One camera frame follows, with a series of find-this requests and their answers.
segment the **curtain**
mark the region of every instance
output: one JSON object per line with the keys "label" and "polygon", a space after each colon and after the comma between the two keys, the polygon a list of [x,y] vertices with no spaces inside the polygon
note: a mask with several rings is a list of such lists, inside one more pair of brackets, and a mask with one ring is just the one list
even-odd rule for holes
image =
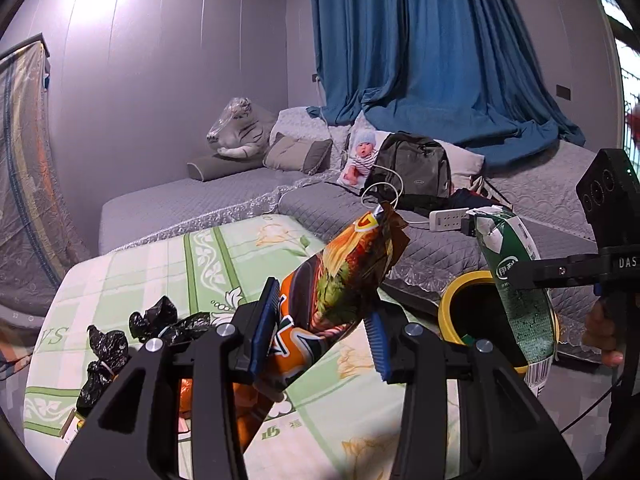
{"label": "curtain", "polygon": [[546,91],[513,0],[312,0],[329,125],[446,140],[489,170],[558,138],[584,144]]}
{"label": "curtain", "polygon": [[41,40],[0,54],[0,380],[29,363],[60,282],[88,257],[50,156],[48,81]]}

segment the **green and white tablecloth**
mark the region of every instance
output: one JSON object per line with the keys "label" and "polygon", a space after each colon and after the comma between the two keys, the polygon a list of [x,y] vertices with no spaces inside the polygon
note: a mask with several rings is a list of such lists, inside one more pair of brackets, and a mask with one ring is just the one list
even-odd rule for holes
{"label": "green and white tablecloth", "polygon": [[[181,317],[214,312],[230,320],[257,300],[268,276],[283,279],[324,247],[297,222],[261,216],[106,254],[66,275],[38,338],[24,401],[29,452],[51,475],[70,443],[78,393],[95,360],[87,326],[120,329],[130,314],[167,295]],[[249,476],[267,479],[383,480],[398,444],[404,387],[374,371],[360,325],[286,391],[244,454]],[[457,474],[457,391],[449,381],[448,475]],[[180,474],[191,478],[190,434],[179,435]],[[104,450],[105,460],[117,460]]]}

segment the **socket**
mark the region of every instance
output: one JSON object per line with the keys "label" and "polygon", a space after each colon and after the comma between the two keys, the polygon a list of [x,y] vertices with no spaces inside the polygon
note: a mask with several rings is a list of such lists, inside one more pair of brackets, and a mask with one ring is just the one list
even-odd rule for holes
{"label": "socket", "polygon": [[462,227],[462,219],[468,208],[443,209],[429,213],[429,231],[457,231]]}

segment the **camera lens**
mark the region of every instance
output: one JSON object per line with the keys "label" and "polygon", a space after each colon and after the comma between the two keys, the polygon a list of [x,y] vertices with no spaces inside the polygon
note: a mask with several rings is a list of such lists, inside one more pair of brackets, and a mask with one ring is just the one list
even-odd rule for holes
{"label": "camera lens", "polygon": [[591,201],[591,197],[589,195],[585,195],[582,197],[582,205],[587,211],[591,211],[593,209],[593,202]]}
{"label": "camera lens", "polygon": [[609,170],[604,170],[602,172],[602,183],[607,191],[613,191],[613,188],[616,187],[616,181],[613,180],[613,175]]}
{"label": "camera lens", "polygon": [[604,194],[602,192],[602,186],[597,180],[594,180],[591,184],[591,197],[596,205],[602,205],[602,200],[604,199]]}

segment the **gray wall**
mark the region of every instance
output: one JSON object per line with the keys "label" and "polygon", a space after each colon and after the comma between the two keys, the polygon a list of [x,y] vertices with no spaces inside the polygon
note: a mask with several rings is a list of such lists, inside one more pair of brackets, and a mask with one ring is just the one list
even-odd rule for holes
{"label": "gray wall", "polygon": [[186,178],[231,97],[287,107],[284,17],[285,0],[25,0],[0,51],[44,33],[54,162],[94,253],[102,204]]}
{"label": "gray wall", "polygon": [[[622,131],[620,69],[599,0],[516,0],[540,62],[546,88],[584,132],[586,147],[616,147]],[[309,0],[287,0],[289,105],[317,104],[314,38]]]}

